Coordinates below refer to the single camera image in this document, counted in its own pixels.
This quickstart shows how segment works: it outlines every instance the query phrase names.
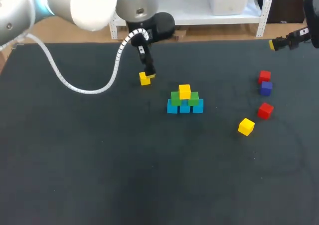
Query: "cube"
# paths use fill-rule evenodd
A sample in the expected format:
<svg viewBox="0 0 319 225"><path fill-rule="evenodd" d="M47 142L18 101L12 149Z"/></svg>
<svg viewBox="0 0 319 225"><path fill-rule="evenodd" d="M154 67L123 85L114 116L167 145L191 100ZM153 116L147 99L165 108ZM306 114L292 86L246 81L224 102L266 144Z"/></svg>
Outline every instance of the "cube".
<svg viewBox="0 0 319 225"><path fill-rule="evenodd" d="M197 106L199 103L199 95L198 92L192 92L190 94L190 99L188 100L188 105L190 107Z"/></svg>
<svg viewBox="0 0 319 225"><path fill-rule="evenodd" d="M180 100L189 100L191 97L190 85L179 85L179 99Z"/></svg>
<svg viewBox="0 0 319 225"><path fill-rule="evenodd" d="M270 71L261 71L258 79L258 83L261 84L262 82L268 82L271 79L271 72Z"/></svg>
<svg viewBox="0 0 319 225"><path fill-rule="evenodd" d="M242 122L240 122L238 131L245 136L249 136L249 134L253 131L255 127L255 123L253 123L251 120L244 118Z"/></svg>
<svg viewBox="0 0 319 225"><path fill-rule="evenodd" d="M258 117L262 119L269 119L273 110L274 110L273 106L267 103L263 103L258 110Z"/></svg>
<svg viewBox="0 0 319 225"><path fill-rule="evenodd" d="M179 113L190 113L190 106L188 100L182 100L181 106L179 107Z"/></svg>
<svg viewBox="0 0 319 225"><path fill-rule="evenodd" d="M181 100L179 99L179 93L178 92L171 92L170 93L171 98L171 104L173 106L181 106Z"/></svg>
<svg viewBox="0 0 319 225"><path fill-rule="evenodd" d="M204 100L199 99L198 100L198 105L193 106L193 113L203 113L204 112Z"/></svg>
<svg viewBox="0 0 319 225"><path fill-rule="evenodd" d="M167 113L168 114L177 114L178 113L178 107L172 106L171 99L167 102Z"/></svg>
<svg viewBox="0 0 319 225"><path fill-rule="evenodd" d="M150 85L151 84L151 79L147 78L145 72L140 72L140 82L141 82L142 86Z"/></svg>
<svg viewBox="0 0 319 225"><path fill-rule="evenodd" d="M273 89L273 83L272 82L262 82L261 83L260 94L263 95L263 96L270 96L272 89Z"/></svg>

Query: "blue block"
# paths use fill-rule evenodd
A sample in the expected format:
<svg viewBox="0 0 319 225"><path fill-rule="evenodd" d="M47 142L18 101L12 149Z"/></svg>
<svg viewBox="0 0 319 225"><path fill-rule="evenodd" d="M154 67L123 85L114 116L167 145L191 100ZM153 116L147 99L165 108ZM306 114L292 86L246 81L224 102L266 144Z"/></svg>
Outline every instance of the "blue block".
<svg viewBox="0 0 319 225"><path fill-rule="evenodd" d="M190 106L188 100L182 100L181 106L179 107L179 113L190 113Z"/></svg>
<svg viewBox="0 0 319 225"><path fill-rule="evenodd" d="M273 89L273 83L272 82L262 82L261 83L260 94L263 95L263 96L270 96L272 89Z"/></svg>
<svg viewBox="0 0 319 225"><path fill-rule="evenodd" d="M171 105L171 99L168 100L167 102L167 113L168 114L177 114L178 112L178 106L172 106Z"/></svg>
<svg viewBox="0 0 319 225"><path fill-rule="evenodd" d="M193 113L203 113L204 112L204 99L199 99L197 106L193 106Z"/></svg>

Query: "dark table surface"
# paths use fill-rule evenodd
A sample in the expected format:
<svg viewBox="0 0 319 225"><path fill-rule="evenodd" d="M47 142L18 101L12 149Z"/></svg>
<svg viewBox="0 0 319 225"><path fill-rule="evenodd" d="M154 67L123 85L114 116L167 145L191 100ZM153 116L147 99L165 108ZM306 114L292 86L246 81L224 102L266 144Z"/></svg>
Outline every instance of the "dark table surface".
<svg viewBox="0 0 319 225"><path fill-rule="evenodd" d="M118 44L51 44L65 78L105 85ZM156 44L151 86L128 46L115 84L64 87L37 45L0 76L1 225L316 225L319 51L268 42ZM258 94L271 70L270 97ZM167 114L191 84L204 114ZM256 111L274 107L270 120ZM243 118L256 123L248 137Z"/></svg>

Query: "yellow block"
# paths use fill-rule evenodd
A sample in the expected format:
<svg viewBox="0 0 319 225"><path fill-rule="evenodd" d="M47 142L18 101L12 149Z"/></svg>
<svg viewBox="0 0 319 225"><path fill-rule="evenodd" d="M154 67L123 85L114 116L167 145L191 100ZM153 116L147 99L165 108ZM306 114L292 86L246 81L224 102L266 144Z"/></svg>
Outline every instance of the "yellow block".
<svg viewBox="0 0 319 225"><path fill-rule="evenodd" d="M140 72L140 82L142 86L150 85L151 79L146 77L145 72Z"/></svg>
<svg viewBox="0 0 319 225"><path fill-rule="evenodd" d="M249 134L254 130L255 123L253 123L251 120L248 120L247 118L244 118L242 122L239 124L238 131L245 136L249 136Z"/></svg>
<svg viewBox="0 0 319 225"><path fill-rule="evenodd" d="M147 78L150 78L150 79L152 79L152 78L155 78L155 75L156 74L153 74L153 75L149 75L149 76L146 76Z"/></svg>
<svg viewBox="0 0 319 225"><path fill-rule="evenodd" d="M275 50L275 47L274 47L274 44L273 44L272 40L269 41L269 46L270 46L271 50L273 50L273 51Z"/></svg>
<svg viewBox="0 0 319 225"><path fill-rule="evenodd" d="M191 97L190 85L179 85L178 88L179 99L180 100L189 100Z"/></svg>

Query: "green block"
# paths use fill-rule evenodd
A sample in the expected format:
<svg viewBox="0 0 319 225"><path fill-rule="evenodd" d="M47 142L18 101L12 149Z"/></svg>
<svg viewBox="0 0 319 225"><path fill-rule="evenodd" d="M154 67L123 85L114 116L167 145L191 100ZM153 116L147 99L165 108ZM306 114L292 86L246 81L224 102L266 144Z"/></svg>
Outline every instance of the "green block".
<svg viewBox="0 0 319 225"><path fill-rule="evenodd" d="M188 105L190 107L198 106L199 105L199 95L198 92L192 92L191 97L188 100Z"/></svg>
<svg viewBox="0 0 319 225"><path fill-rule="evenodd" d="M181 100L179 99L179 93L178 92L171 92L170 93L171 98L171 105L174 107L181 106Z"/></svg>

